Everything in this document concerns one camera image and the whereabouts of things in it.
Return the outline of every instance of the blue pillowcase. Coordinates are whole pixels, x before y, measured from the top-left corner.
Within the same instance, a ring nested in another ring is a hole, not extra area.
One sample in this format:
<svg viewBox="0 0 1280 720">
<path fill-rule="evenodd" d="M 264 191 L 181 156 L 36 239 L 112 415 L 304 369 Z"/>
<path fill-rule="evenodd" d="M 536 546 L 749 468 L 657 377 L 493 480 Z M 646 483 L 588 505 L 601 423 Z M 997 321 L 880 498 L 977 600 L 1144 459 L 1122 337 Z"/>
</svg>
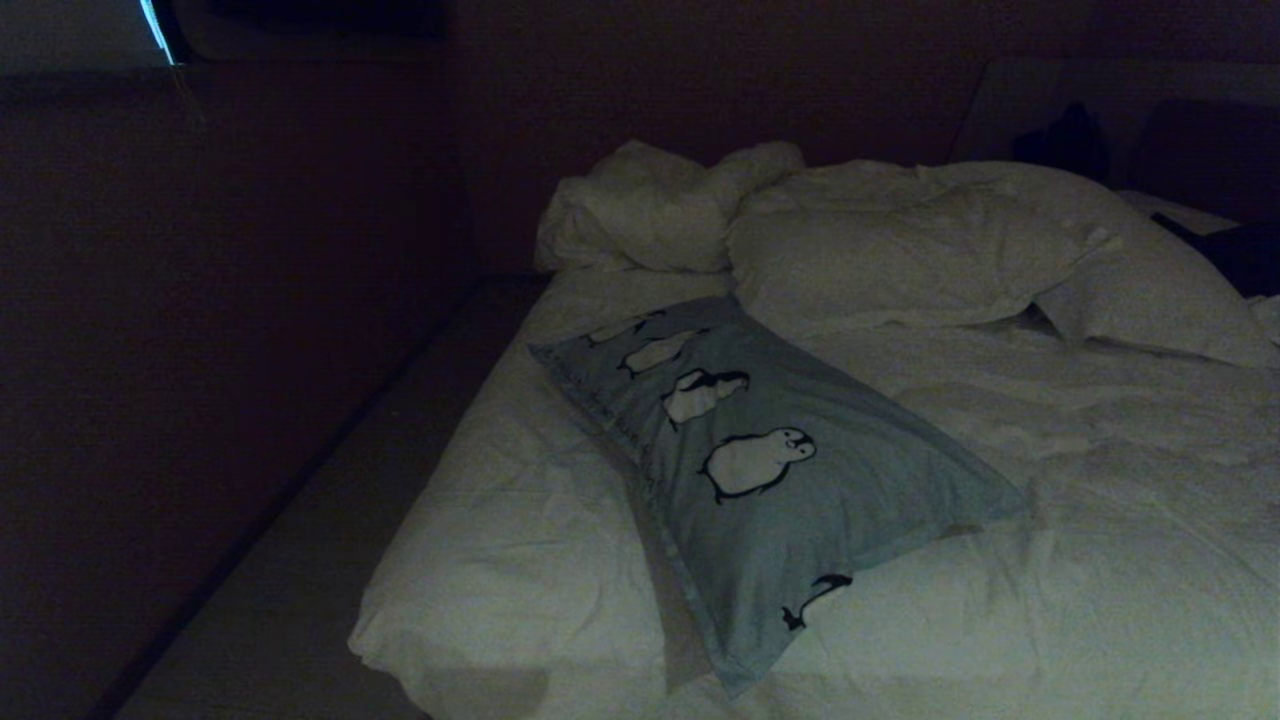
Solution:
<svg viewBox="0 0 1280 720">
<path fill-rule="evenodd" d="M 731 297 L 530 352 L 639 465 L 643 495 L 726 692 L 763 676 L 819 597 L 1023 493 Z"/>
</svg>

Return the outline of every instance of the penguin print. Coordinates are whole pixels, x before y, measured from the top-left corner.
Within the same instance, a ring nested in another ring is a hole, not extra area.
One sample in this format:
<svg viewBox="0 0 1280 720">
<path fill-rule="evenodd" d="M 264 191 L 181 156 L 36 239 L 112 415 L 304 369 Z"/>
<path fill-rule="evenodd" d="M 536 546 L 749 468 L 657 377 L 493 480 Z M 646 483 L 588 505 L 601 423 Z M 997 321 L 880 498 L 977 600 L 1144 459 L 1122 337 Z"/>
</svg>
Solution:
<svg viewBox="0 0 1280 720">
<path fill-rule="evenodd" d="M 680 357 L 680 352 L 685 348 L 685 343 L 705 332 L 709 331 L 685 331 L 671 337 L 652 340 L 640 350 L 636 350 L 631 355 L 623 357 L 618 369 L 626 369 L 631 373 L 631 377 L 635 378 L 645 370 L 652 370 L 663 363 Z"/>
<path fill-rule="evenodd" d="M 646 315 L 634 315 L 625 320 L 618 320 L 617 323 L 611 323 L 608 325 L 604 325 L 603 328 L 598 328 L 590 333 L 586 333 L 582 337 L 586 338 L 586 342 L 591 347 L 596 347 L 599 345 L 609 342 L 611 340 L 621 336 L 627 331 L 631 331 L 631 334 L 636 334 L 637 332 L 644 329 L 645 324 L 648 324 L 649 320 L 654 318 L 660 318 L 666 314 L 667 314 L 666 310 L 654 310 L 653 313 L 649 313 Z"/>
<path fill-rule="evenodd" d="M 778 428 L 763 436 L 727 438 L 703 462 L 699 474 L 716 487 L 716 502 L 763 493 L 782 482 L 792 462 L 818 452 L 813 438 L 796 428 Z"/>
<path fill-rule="evenodd" d="M 805 628 L 806 626 L 804 624 L 805 607 L 813 605 L 814 601 L 817 601 L 819 597 L 835 592 L 840 588 L 846 588 L 851 584 L 854 584 L 854 579 L 850 578 L 849 575 L 823 575 L 817 580 L 814 580 L 813 587 L 818 585 L 827 585 L 827 587 L 819 591 L 818 594 L 810 596 L 809 600 L 804 601 L 804 605 L 800 606 L 800 610 L 795 612 L 791 612 L 791 609 L 788 607 L 782 609 L 782 620 L 787 624 L 787 629 L 795 632 L 799 630 L 800 628 Z"/>
<path fill-rule="evenodd" d="M 671 429 L 678 430 L 682 423 L 701 418 L 716 409 L 716 404 L 739 389 L 748 389 L 751 375 L 739 370 L 713 374 L 701 368 L 686 373 L 676 380 L 676 387 L 662 396 L 662 407 L 667 411 Z"/>
</svg>

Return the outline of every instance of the mattress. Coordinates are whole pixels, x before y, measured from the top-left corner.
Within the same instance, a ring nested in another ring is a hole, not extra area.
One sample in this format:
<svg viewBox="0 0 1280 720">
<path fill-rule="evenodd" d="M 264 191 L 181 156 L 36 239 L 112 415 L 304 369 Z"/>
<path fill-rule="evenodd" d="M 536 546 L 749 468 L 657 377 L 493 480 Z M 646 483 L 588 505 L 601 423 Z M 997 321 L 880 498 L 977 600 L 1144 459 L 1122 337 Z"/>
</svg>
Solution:
<svg viewBox="0 0 1280 720">
<path fill-rule="evenodd" d="M 351 648 L 438 720 L 1275 717 L 1280 374 L 1071 346 L 1029 314 L 787 338 L 1033 510 L 860 573 L 728 700 L 637 470 L 527 345 L 733 286 L 561 272 L 387 550 Z"/>
</svg>

